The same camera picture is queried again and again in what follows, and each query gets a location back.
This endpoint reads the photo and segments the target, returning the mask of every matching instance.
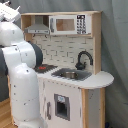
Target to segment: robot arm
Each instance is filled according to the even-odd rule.
[[[12,23],[20,15],[6,4],[0,3],[1,19],[9,21],[0,22],[0,76],[10,78],[12,116],[19,128],[44,128],[38,80],[33,70],[42,64],[43,54],[38,46],[24,40],[22,30]]]

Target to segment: faucet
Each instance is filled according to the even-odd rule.
[[[80,52],[79,55],[78,55],[78,63],[76,64],[77,70],[83,70],[83,69],[85,69],[85,67],[86,67],[86,66],[85,66],[85,63],[82,64],[82,63],[80,62],[81,55],[83,55],[83,54],[86,54],[86,55],[89,57],[89,59],[90,59],[90,65],[93,65],[92,56],[91,56],[88,52],[82,51],[82,52]]]

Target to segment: microwave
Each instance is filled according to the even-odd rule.
[[[50,35],[91,34],[91,22],[87,14],[49,16]]]

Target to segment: oven door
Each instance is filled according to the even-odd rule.
[[[44,80],[48,128],[83,128],[81,90]]]
[[[77,34],[77,15],[49,16],[50,35]]]

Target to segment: handle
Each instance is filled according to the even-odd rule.
[[[50,29],[51,29],[51,32],[54,32],[54,29],[53,29],[53,18],[50,19]]]
[[[49,120],[51,120],[51,115],[50,115],[50,113],[49,113],[49,112],[50,112],[50,106],[51,106],[51,105],[50,105],[50,102],[48,102],[48,103],[47,103],[47,117],[48,117]]]

